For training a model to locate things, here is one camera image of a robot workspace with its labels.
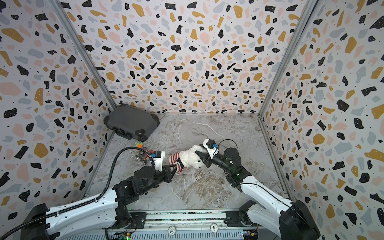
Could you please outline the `red white striped sweater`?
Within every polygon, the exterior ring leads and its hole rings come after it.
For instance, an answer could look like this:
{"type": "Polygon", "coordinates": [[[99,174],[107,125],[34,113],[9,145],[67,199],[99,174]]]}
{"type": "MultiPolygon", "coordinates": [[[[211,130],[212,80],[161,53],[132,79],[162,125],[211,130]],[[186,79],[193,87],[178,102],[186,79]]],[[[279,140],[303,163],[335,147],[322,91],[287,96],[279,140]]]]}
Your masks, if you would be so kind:
{"type": "Polygon", "coordinates": [[[181,154],[175,153],[169,157],[169,164],[175,165],[175,168],[177,169],[176,175],[179,175],[183,169],[185,168],[182,160],[181,160],[181,154]]]}

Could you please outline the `white teddy bear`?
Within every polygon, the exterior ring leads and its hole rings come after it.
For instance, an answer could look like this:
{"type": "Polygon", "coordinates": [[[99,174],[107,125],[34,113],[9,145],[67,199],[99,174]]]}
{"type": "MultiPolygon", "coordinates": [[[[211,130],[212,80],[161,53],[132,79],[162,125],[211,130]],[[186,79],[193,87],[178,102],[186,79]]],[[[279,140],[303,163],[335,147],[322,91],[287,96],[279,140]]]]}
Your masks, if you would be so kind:
{"type": "Polygon", "coordinates": [[[200,152],[203,154],[208,153],[208,151],[205,148],[199,145],[194,145],[188,150],[179,152],[181,154],[181,160],[185,166],[184,169],[187,169],[187,168],[199,169],[205,166],[205,164],[202,162],[201,158],[196,154],[196,152],[200,152]]]}

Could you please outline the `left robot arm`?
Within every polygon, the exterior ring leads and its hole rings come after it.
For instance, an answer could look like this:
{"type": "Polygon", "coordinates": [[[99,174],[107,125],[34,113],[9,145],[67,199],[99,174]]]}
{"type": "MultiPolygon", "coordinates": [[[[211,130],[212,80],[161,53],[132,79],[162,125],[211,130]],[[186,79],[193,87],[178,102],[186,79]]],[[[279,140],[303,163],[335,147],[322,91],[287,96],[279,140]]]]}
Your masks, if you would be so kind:
{"type": "Polygon", "coordinates": [[[160,171],[144,166],[103,196],[51,208],[46,204],[37,205],[22,224],[21,239],[61,240],[92,229],[123,227],[132,218],[127,205],[161,183],[170,183],[175,173],[173,165],[163,166],[160,171]]]}

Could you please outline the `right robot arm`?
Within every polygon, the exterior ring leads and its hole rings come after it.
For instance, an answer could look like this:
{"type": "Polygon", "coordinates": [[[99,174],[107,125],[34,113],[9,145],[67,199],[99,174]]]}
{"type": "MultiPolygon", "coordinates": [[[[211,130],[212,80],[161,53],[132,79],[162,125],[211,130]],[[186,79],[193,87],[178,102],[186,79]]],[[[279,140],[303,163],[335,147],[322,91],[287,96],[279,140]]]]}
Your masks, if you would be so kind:
{"type": "Polygon", "coordinates": [[[224,170],[229,184],[251,199],[242,205],[235,215],[227,214],[225,224],[230,227],[260,225],[282,240],[317,240],[320,231],[308,209],[300,200],[286,199],[256,179],[241,163],[236,148],[228,148],[223,154],[209,149],[196,154],[206,167],[218,166],[224,170]]]}

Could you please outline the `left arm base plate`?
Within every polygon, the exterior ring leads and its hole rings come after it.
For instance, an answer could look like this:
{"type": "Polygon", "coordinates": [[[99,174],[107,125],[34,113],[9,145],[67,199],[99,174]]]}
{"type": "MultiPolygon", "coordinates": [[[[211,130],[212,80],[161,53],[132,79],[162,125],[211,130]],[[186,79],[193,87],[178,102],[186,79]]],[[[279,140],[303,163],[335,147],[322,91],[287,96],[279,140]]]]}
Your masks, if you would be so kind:
{"type": "Polygon", "coordinates": [[[117,214],[116,222],[108,229],[143,229],[146,223],[146,212],[128,212],[117,214]]]}

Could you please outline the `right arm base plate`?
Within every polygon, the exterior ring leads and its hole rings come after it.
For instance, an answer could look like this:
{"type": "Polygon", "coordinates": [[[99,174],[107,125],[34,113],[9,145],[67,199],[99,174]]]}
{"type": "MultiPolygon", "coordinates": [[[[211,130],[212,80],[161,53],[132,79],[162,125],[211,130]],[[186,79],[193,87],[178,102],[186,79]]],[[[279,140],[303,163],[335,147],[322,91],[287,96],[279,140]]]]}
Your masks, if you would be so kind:
{"type": "Polygon", "coordinates": [[[251,222],[247,214],[250,208],[255,207],[260,207],[263,210],[265,209],[259,203],[252,200],[248,200],[245,204],[240,206],[238,210],[226,211],[226,218],[224,220],[224,223],[228,227],[256,227],[257,224],[251,222]]]}

